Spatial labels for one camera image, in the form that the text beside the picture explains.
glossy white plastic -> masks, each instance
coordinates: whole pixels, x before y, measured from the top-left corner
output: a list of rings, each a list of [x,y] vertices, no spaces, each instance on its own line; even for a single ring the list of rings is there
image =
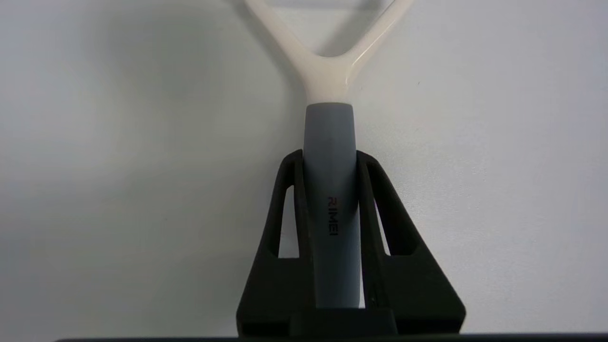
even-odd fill
[[[323,57],[305,48],[264,0],[245,0],[300,74],[308,104],[347,103],[348,87],[412,2],[394,0],[348,52]]]

handle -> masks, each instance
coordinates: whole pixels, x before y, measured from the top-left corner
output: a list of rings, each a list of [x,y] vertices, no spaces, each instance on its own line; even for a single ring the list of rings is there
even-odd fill
[[[317,307],[359,307],[361,237],[356,196],[357,154],[353,107],[306,107],[304,184]]]

gray handle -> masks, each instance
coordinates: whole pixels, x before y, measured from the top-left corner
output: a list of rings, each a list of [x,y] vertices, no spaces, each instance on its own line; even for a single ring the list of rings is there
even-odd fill
[[[353,107],[306,107],[304,182],[314,223],[317,307],[359,307],[361,236],[356,197]]]

black holder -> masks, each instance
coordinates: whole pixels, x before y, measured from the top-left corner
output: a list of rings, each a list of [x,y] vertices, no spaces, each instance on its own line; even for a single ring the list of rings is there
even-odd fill
[[[316,309],[302,151],[278,170],[254,264],[237,310],[241,337],[371,337],[457,333],[465,307],[377,160],[357,152],[364,309]],[[294,186],[300,256],[280,259],[283,203]],[[384,252],[376,206],[390,256]]]

gray background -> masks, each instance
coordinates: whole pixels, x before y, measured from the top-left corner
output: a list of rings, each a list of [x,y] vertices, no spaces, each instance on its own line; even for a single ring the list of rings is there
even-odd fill
[[[275,8],[336,55],[387,4]],[[608,330],[607,18],[418,1],[351,89],[465,332]],[[239,1],[0,2],[0,340],[235,335],[304,107]]]

